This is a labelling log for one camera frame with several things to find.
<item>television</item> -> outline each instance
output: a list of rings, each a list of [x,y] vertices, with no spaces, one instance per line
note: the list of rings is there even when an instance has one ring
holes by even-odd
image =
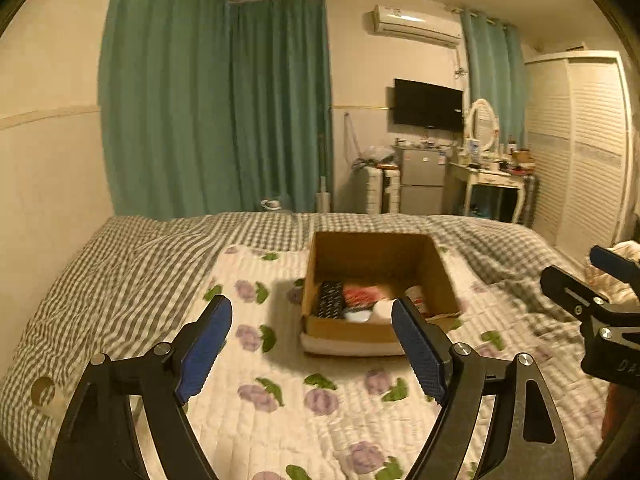
[[[462,132],[462,91],[445,86],[394,79],[394,122]]]

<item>green curtain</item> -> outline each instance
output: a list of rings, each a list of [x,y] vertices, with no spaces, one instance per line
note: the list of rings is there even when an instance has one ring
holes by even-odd
[[[116,213],[313,210],[328,86],[323,0],[111,0],[98,98]]]
[[[500,142],[513,137],[523,146],[526,73],[520,35],[513,25],[492,21],[495,25],[484,14],[462,13],[470,99],[491,103],[500,118]]]
[[[263,0],[236,11],[232,81],[242,208],[273,197],[286,209],[313,211],[319,177],[332,165],[324,0]]]

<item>cardboard box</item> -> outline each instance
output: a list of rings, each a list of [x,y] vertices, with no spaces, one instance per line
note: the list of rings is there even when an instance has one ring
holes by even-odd
[[[460,308],[447,271],[429,235],[318,232],[306,268],[302,299],[303,331],[311,337],[361,343],[397,343],[391,324],[354,323],[314,316],[322,282],[380,286],[392,298],[410,286],[422,289],[427,321],[447,331]]]

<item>bed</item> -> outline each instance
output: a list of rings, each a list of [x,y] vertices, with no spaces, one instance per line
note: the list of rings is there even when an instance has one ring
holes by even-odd
[[[544,267],[575,269],[537,234],[452,216],[246,212],[169,222],[115,217],[92,237],[28,323],[0,386],[0,432],[25,468],[46,478],[58,429],[31,402],[37,378],[50,377],[70,395],[91,355],[140,355],[170,340],[222,292],[234,306],[232,329],[188,408],[217,475],[401,478],[439,408],[403,357],[302,352],[296,280],[318,230],[430,234],[463,310],[450,338],[502,358],[529,351],[558,407],[575,475],[586,471],[601,442],[607,385],[582,373],[578,323],[540,293]],[[264,380],[279,396],[265,394]],[[150,477],[164,478],[142,407],[137,399],[132,405]],[[461,479],[472,476],[491,408],[486,399]]]

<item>metal pin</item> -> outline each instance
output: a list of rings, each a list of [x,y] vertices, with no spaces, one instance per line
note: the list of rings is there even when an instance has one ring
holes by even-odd
[[[518,361],[520,361],[525,366],[531,366],[533,364],[533,357],[529,354],[520,354],[518,356]]]
[[[97,353],[94,356],[91,357],[90,363],[93,366],[98,366],[101,365],[104,362],[104,354],[102,353]]]
[[[158,343],[154,346],[154,354],[167,355],[171,351],[171,345],[169,343]]]
[[[466,343],[456,343],[453,345],[453,351],[458,355],[469,355],[471,354],[471,346]]]

